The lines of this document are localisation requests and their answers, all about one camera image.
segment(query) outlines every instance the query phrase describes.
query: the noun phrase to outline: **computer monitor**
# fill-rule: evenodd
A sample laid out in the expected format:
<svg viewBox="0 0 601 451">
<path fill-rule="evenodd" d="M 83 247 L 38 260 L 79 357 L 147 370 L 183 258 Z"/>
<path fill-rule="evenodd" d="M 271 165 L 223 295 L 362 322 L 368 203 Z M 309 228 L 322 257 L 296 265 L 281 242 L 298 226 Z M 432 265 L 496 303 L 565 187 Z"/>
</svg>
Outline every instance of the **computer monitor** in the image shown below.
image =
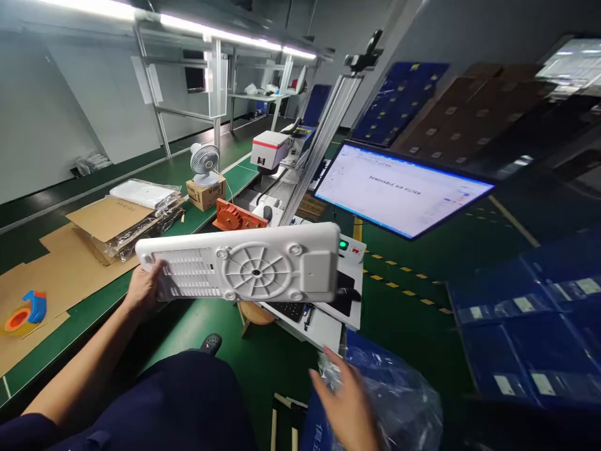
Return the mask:
<svg viewBox="0 0 601 451">
<path fill-rule="evenodd" d="M 407 239 L 415 239 L 495 186 L 343 142 L 314 197 Z"/>
</svg>

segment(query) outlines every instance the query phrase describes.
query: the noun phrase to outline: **white fan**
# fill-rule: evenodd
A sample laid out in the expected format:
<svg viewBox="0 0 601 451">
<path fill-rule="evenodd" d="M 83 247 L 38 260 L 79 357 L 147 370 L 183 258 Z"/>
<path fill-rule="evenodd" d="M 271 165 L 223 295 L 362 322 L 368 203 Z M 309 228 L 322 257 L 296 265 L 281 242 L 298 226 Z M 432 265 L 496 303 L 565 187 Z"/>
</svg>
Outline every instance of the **white fan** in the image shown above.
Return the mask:
<svg viewBox="0 0 601 451">
<path fill-rule="evenodd" d="M 194 184 L 196 186 L 213 186 L 219 182 L 219 177 L 212 169 L 219 161 L 219 149 L 212 144 L 192 144 L 190 147 L 190 168 L 196 173 Z"/>
<path fill-rule="evenodd" d="M 141 239 L 148 270 L 165 261 L 162 301 L 331 302 L 340 229 L 332 222 Z"/>
</svg>

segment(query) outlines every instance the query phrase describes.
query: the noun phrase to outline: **yellow floor marking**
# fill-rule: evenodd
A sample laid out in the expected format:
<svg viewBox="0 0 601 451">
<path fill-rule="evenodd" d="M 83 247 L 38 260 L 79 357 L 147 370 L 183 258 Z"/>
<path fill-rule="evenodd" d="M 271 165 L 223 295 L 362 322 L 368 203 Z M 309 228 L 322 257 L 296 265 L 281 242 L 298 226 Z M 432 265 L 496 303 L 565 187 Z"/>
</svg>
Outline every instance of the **yellow floor marking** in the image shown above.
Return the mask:
<svg viewBox="0 0 601 451">
<path fill-rule="evenodd" d="M 499 202 L 498 200 L 495 199 L 494 196 L 488 196 L 488 198 L 490 199 L 490 201 L 495 205 L 495 207 L 497 207 L 499 209 L 499 211 L 503 214 L 503 216 L 505 216 L 509 222 L 511 222 L 513 224 L 513 226 L 518 229 L 520 231 L 520 233 L 524 236 L 524 238 L 526 240 L 528 240 L 528 242 L 534 246 L 534 247 L 540 247 L 540 243 L 537 241 L 536 238 L 534 238 L 532 236 L 532 234 L 530 232 L 528 232 L 523 225 L 521 225 L 517 219 L 515 219 L 515 217 L 509 213 L 509 211 L 503 206 L 503 204 L 501 204 L 501 202 Z"/>
</svg>

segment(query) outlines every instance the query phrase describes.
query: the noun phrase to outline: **fluorescent light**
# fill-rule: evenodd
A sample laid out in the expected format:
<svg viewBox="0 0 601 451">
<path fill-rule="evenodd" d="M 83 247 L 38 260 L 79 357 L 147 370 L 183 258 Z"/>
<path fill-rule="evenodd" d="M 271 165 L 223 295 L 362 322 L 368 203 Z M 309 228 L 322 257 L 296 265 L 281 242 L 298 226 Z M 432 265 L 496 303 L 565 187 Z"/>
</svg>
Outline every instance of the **fluorescent light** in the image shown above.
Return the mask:
<svg viewBox="0 0 601 451">
<path fill-rule="evenodd" d="M 249 38 L 248 36 L 241 36 L 239 34 L 229 33 L 227 31 L 219 30 L 217 28 L 211 28 L 208 26 L 204 26 L 201 24 L 197 24 L 194 22 L 186 21 L 183 19 L 178 19 L 173 16 L 169 16 L 167 14 L 161 14 L 161 23 L 164 26 L 169 26 L 173 28 L 178 28 L 186 31 L 191 31 L 193 33 L 199 34 L 209 34 L 211 36 L 215 36 L 216 38 L 224 39 L 226 41 L 233 41 L 240 44 L 251 45 L 255 47 L 260 47 L 268 50 L 276 50 L 281 51 L 282 46 L 279 44 L 271 43 L 265 39 L 255 39 Z"/>
<path fill-rule="evenodd" d="M 292 47 L 284 47 L 283 52 L 294 55 L 294 56 L 300 56 L 301 58 L 309 58 L 310 60 L 315 59 L 314 54 L 296 50 L 296 49 L 293 49 Z"/>
<path fill-rule="evenodd" d="M 132 21 L 135 8 L 125 3 L 111 0 L 38 0 L 64 8 L 76 9 L 84 13 L 98 14 L 100 16 Z"/>
</svg>

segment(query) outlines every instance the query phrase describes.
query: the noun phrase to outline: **workbench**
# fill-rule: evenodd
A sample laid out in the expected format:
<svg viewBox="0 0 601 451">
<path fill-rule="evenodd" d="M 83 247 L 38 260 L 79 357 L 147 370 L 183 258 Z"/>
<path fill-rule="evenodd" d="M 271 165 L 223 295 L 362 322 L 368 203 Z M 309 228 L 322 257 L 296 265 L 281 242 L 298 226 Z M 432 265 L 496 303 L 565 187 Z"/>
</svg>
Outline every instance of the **workbench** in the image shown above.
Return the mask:
<svg viewBox="0 0 601 451">
<path fill-rule="evenodd" d="M 256 166 L 250 164 L 249 154 L 248 157 L 241 158 L 229 168 L 223 169 L 229 184 L 226 191 L 227 200 L 235 197 L 254 180 L 258 174 L 255 168 Z M 158 184 L 185 185 L 186 180 L 191 175 L 190 154 L 184 152 L 170 160 L 160 162 L 138 172 L 134 178 Z M 3 272 L 21 262 L 29 262 L 46 254 L 47 251 L 39 243 L 39 238 L 67 224 L 69 221 L 64 217 L 65 214 L 102 198 L 108 194 L 110 188 L 99 190 L 1 235 L 0 246 L 3 249 L 1 266 Z M 165 236 L 193 234 L 213 221 L 215 208 L 202 212 L 189 202 L 184 202 L 182 207 L 185 209 L 185 221 L 177 220 L 166 231 Z M 0 388 L 0 407 L 64 353 L 71 344 L 105 314 L 110 312 L 126 294 L 130 278 L 131 271 L 71 308 L 69 310 L 71 317 L 3 377 L 3 387 Z"/>
</svg>

